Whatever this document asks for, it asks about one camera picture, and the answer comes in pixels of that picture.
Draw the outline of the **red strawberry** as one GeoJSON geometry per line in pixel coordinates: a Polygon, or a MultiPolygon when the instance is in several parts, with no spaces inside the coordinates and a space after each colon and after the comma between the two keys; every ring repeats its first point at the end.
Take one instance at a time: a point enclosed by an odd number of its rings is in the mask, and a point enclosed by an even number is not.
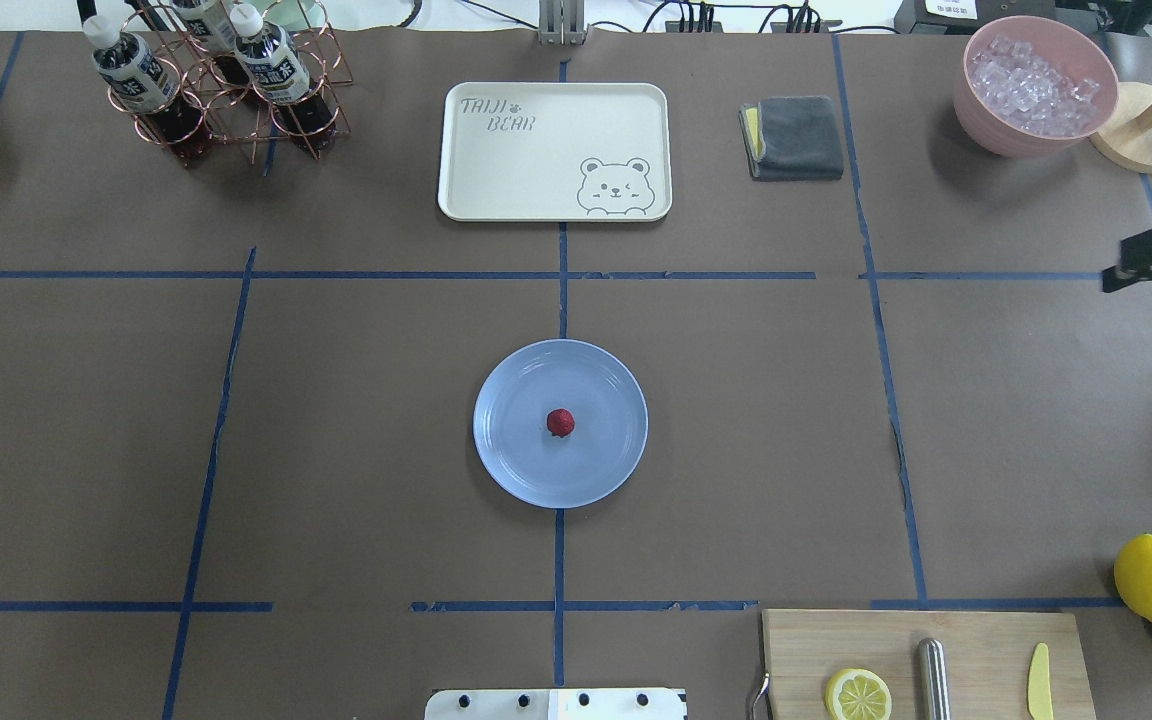
{"type": "Polygon", "coordinates": [[[547,414],[547,429],[553,437],[566,438],[571,435],[575,427],[575,416],[566,407],[558,407],[558,409],[547,414]]]}

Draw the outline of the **blue plate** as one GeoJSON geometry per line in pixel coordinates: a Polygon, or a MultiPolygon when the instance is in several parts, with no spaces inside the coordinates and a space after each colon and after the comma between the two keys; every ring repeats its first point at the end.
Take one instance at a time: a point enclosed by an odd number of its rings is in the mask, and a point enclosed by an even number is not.
{"type": "Polygon", "coordinates": [[[646,397],[604,348],[547,340],[511,353],[476,397],[472,435],[500,488],[544,509],[575,509],[617,491],[641,464],[646,397]]]}

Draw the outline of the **pink bowl of ice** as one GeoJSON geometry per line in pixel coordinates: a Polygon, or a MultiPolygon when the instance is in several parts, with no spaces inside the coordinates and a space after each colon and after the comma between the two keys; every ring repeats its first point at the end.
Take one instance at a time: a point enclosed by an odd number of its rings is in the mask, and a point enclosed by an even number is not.
{"type": "Polygon", "coordinates": [[[1038,158],[1084,141],[1117,101],[1117,73],[1101,46],[1079,29],[1034,15],[980,26],[954,90],[961,128],[1005,158],[1038,158]]]}

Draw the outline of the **grey folded cloth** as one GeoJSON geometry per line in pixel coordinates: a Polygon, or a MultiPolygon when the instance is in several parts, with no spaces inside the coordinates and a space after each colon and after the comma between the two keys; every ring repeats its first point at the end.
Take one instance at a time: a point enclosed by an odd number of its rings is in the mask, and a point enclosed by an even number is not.
{"type": "Polygon", "coordinates": [[[765,97],[738,109],[751,179],[838,181],[844,156],[827,96],[765,97]]]}

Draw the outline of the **wooden cutting board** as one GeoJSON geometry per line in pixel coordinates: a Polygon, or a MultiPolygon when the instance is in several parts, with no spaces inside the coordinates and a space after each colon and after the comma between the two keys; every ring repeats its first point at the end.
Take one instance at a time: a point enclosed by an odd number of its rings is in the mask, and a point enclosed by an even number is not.
{"type": "Polygon", "coordinates": [[[881,676],[893,719],[923,719],[925,638],[946,653],[952,719],[1028,719],[1038,643],[1049,650],[1053,715],[1097,717],[1076,619],[1064,612],[765,609],[761,632],[774,719],[827,719],[824,692],[846,667],[881,676]]]}

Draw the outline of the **steel muddler rod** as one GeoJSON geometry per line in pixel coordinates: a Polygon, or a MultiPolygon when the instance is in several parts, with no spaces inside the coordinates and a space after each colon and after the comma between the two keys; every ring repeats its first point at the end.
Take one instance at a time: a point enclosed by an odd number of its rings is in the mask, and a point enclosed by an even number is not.
{"type": "Polygon", "coordinates": [[[922,673],[923,708],[927,719],[952,719],[952,698],[948,691],[947,655],[943,644],[935,638],[923,638],[916,647],[922,673]]]}

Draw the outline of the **yellow plastic knife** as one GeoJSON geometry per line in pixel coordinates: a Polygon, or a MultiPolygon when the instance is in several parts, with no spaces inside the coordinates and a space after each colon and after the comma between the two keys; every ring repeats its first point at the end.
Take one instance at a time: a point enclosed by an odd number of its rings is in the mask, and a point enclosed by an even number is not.
{"type": "Polygon", "coordinates": [[[1034,720],[1053,719],[1051,682],[1049,647],[1046,642],[1038,642],[1030,653],[1026,673],[1026,711],[1034,720]]]}

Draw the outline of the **lemon half slice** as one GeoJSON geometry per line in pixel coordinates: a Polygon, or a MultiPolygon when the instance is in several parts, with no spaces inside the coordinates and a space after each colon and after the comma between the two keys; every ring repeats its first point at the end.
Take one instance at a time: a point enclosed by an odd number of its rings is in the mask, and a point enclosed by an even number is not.
{"type": "Polygon", "coordinates": [[[846,667],[826,683],[823,706],[829,719],[890,719],[893,698],[882,676],[864,667],[846,667]]]}

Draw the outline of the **cream bear tray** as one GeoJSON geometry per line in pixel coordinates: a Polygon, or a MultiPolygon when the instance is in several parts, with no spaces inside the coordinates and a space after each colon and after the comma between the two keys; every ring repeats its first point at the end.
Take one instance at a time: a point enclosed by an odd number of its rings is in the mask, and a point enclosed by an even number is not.
{"type": "Polygon", "coordinates": [[[673,205],[667,97],[463,82],[445,96],[435,200],[457,222],[658,222],[673,205]]]}

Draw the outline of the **mint green bowl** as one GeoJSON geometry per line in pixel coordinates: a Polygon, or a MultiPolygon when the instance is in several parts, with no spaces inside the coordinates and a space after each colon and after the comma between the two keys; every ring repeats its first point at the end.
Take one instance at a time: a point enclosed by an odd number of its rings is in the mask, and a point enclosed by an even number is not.
{"type": "Polygon", "coordinates": [[[288,31],[321,28],[329,22],[326,9],[320,1],[252,1],[262,12],[262,18],[275,23],[288,31]]]}

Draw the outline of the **dark drink bottle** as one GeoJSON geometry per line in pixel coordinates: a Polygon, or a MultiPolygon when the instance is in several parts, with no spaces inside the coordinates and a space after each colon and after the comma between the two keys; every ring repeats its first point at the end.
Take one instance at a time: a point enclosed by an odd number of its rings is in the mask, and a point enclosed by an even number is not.
{"type": "Polygon", "coordinates": [[[170,5],[189,35],[215,65],[221,79],[233,86],[250,86],[251,78],[236,56],[237,32],[223,1],[170,1],[170,5]]]}
{"type": "Polygon", "coordinates": [[[180,91],[177,74],[157,59],[146,41],[119,20],[100,14],[83,18],[82,31],[93,47],[93,68],[123,108],[141,118],[156,141],[162,141],[180,160],[204,156],[211,142],[204,113],[189,103],[180,91]]]}
{"type": "Polygon", "coordinates": [[[238,63],[276,111],[285,135],[308,154],[321,156],[332,145],[338,124],[291,35],[250,3],[233,3],[229,18],[238,63]]]}

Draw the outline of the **aluminium frame post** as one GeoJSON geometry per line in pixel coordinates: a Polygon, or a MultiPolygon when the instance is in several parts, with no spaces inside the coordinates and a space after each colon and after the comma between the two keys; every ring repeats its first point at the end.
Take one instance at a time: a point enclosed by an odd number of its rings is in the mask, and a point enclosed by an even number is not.
{"type": "Polygon", "coordinates": [[[585,0],[540,0],[538,40],[541,46],[582,45],[588,38],[585,0]]]}

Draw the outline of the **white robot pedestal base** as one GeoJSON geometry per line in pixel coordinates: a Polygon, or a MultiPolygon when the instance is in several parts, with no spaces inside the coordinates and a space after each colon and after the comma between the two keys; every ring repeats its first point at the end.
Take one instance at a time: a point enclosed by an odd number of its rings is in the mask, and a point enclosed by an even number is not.
{"type": "Polygon", "coordinates": [[[666,687],[448,689],[425,719],[687,719],[685,691],[666,687]]]}

